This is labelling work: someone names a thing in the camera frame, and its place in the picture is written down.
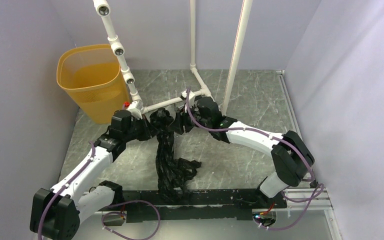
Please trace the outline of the black trash bag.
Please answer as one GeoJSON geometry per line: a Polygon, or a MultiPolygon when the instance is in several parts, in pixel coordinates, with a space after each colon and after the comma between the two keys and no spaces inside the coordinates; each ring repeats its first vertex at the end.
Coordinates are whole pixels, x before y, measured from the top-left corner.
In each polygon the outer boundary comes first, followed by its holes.
{"type": "Polygon", "coordinates": [[[170,112],[159,108],[150,115],[150,123],[158,130],[155,167],[159,195],[167,202],[177,202],[188,196],[187,181],[197,175],[202,163],[196,160],[175,158],[175,134],[169,129],[174,121],[170,112]]]}

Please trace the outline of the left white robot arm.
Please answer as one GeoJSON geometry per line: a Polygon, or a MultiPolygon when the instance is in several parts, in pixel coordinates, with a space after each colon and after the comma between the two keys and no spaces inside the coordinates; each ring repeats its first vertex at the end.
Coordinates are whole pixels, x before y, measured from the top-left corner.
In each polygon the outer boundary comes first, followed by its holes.
{"type": "Polygon", "coordinates": [[[87,193],[94,180],[108,168],[133,140],[147,141],[155,136],[144,115],[117,110],[107,130],[91,141],[86,157],[50,189],[40,188],[33,196],[30,225],[41,240],[71,240],[80,224],[98,210],[119,209],[124,203],[121,185],[105,180],[87,193]]]}

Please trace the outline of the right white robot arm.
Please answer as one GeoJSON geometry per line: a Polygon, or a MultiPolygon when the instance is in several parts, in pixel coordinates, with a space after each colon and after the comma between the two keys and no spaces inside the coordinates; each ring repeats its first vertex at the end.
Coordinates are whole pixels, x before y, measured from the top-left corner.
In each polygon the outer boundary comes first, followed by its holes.
{"type": "Polygon", "coordinates": [[[175,110],[170,128],[188,133],[194,127],[208,131],[218,141],[249,147],[271,157],[275,171],[257,187],[256,203],[269,207],[275,196],[288,187],[296,187],[311,171],[315,159],[297,132],[274,133],[248,126],[222,115],[211,97],[202,97],[195,103],[175,110]]]}

